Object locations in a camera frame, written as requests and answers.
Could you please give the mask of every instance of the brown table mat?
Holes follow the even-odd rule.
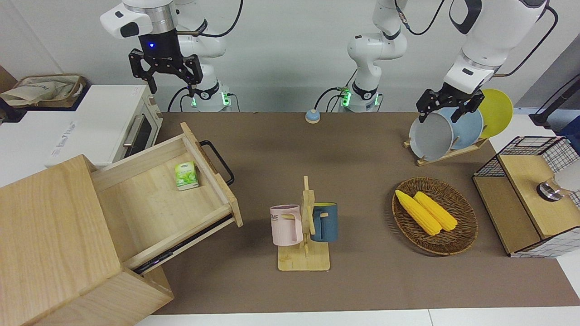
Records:
[[[169,113],[158,142],[186,121],[235,173],[244,226],[212,235],[164,265],[175,300],[156,313],[257,313],[580,305],[555,259],[508,258],[471,180],[481,150],[418,167],[402,147],[413,113]],[[269,207],[299,204],[302,176],[317,201],[335,201],[339,241],[328,272],[281,272]],[[390,208],[414,176],[445,181],[472,205],[479,235],[468,251],[424,255],[400,235]]]

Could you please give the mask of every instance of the wooden mug holder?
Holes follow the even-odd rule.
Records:
[[[314,190],[310,190],[308,176],[304,176],[302,191],[302,234],[304,240],[291,246],[278,247],[278,269],[281,271],[313,271],[330,269],[330,253],[327,242],[317,242],[310,239],[316,234],[314,229]]]

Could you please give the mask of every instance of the yellow corn cob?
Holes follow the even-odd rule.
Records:
[[[425,193],[418,191],[413,198],[431,213],[435,220],[441,224],[443,230],[451,231],[457,226],[457,220]]]
[[[435,236],[441,232],[441,225],[439,222],[437,222],[437,220],[435,220],[435,218],[432,217],[432,215],[424,209],[423,206],[419,205],[419,203],[411,196],[400,190],[395,190],[395,194],[407,213],[411,215],[413,220],[415,220],[415,222],[417,222],[417,224],[423,228],[428,235]]]

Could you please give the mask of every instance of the yellow plate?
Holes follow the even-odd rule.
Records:
[[[484,89],[482,92],[485,99],[479,105],[479,112],[486,127],[480,137],[489,138],[508,127],[513,116],[513,104],[509,96],[501,90]]]

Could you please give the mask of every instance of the pink mug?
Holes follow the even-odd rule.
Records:
[[[304,240],[299,205],[270,207],[270,221],[272,224],[272,239],[275,245],[295,245]]]

